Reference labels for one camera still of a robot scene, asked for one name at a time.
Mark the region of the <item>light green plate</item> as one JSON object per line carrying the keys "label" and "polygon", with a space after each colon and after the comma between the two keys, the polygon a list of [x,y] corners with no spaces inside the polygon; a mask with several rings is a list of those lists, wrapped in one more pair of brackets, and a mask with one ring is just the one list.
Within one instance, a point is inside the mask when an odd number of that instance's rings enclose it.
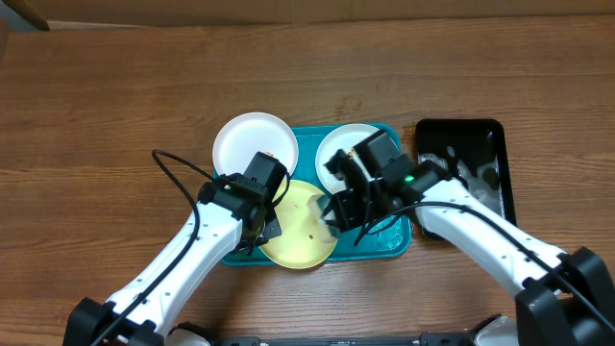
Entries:
{"label": "light green plate", "polygon": [[282,267],[308,269],[332,254],[338,238],[312,213],[312,202],[321,196],[324,193],[315,185],[290,181],[289,190],[275,207],[282,233],[260,247],[266,257]]}

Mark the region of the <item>yellow green sponge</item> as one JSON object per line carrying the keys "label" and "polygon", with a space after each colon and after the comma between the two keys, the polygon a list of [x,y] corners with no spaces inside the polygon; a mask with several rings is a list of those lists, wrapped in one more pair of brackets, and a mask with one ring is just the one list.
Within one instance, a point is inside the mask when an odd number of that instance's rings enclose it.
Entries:
{"label": "yellow green sponge", "polygon": [[336,242],[340,237],[340,229],[330,201],[324,194],[312,195],[307,200],[309,213],[317,226],[316,237],[325,243]]}

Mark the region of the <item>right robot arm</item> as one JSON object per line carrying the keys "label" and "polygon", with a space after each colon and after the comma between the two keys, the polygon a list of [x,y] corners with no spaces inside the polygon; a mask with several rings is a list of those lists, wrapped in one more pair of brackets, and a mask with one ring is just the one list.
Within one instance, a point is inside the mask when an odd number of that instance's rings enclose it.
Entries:
{"label": "right robot arm", "polygon": [[611,345],[614,282],[603,260],[581,247],[569,254],[532,237],[483,205],[437,164],[415,164],[379,130],[324,167],[345,189],[317,205],[332,235],[406,216],[467,255],[513,298],[516,315],[477,327],[472,345]]}

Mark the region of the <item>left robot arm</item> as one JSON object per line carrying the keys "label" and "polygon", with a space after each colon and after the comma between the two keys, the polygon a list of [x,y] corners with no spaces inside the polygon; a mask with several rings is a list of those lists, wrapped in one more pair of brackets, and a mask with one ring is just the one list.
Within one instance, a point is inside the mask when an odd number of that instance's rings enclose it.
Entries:
{"label": "left robot arm", "polygon": [[180,231],[130,283],[105,303],[83,299],[70,313],[66,345],[162,345],[210,270],[230,253],[253,250],[282,230],[275,213],[291,175],[257,152],[242,173],[208,176]]}

